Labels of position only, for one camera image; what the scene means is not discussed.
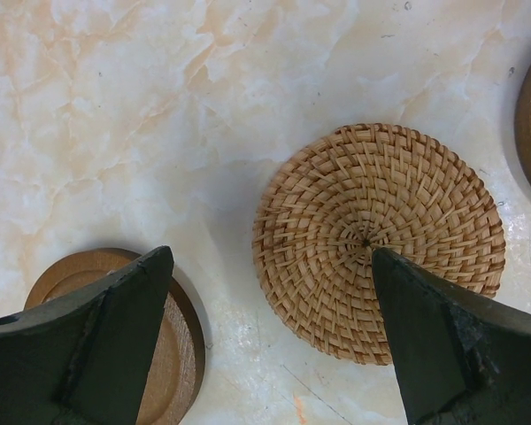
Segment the woven rattan coaster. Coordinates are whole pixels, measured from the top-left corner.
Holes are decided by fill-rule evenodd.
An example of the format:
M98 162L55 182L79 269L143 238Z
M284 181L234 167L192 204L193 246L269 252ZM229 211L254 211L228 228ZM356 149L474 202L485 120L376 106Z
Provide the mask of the woven rattan coaster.
M325 354L391 363L373 285L379 248L483 296L499 290L496 202L464 160L416 130L339 127L282 164L259 201L260 287L281 321Z

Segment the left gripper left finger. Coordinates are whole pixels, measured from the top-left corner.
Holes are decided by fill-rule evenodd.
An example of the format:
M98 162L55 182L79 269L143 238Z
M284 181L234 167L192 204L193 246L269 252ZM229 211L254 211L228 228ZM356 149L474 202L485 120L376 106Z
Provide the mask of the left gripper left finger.
M173 271L160 246L0 318L0 424L134 424Z

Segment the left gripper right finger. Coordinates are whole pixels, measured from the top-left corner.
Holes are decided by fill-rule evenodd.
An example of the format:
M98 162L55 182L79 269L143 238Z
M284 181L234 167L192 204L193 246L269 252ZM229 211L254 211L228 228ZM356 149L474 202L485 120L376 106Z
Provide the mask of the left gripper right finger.
M531 314L387 248L372 270L410 424L531 424Z

